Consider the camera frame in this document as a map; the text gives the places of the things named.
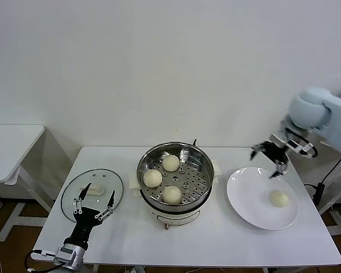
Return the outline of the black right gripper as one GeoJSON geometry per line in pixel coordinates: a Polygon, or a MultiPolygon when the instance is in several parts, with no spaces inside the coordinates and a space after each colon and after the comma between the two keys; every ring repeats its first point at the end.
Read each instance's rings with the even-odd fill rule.
{"type": "Polygon", "coordinates": [[[276,166],[276,170],[269,177],[272,179],[287,173],[288,157],[286,152],[288,149],[287,146],[279,147],[272,142],[265,141],[251,147],[249,160],[252,161],[258,153],[262,152],[276,166]]]}

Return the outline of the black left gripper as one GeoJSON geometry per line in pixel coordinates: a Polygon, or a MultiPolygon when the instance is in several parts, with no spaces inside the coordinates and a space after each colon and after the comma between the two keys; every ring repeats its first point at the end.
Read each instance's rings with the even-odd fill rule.
{"type": "Polygon", "coordinates": [[[114,211],[113,205],[115,190],[113,190],[107,203],[107,207],[103,212],[100,213],[100,211],[92,208],[82,208],[82,202],[84,201],[90,186],[91,183],[81,190],[77,198],[74,198],[75,210],[73,215],[76,219],[76,225],[71,235],[64,240],[64,244],[88,247],[88,241],[92,228],[101,225],[102,221],[108,218],[114,211]]]}

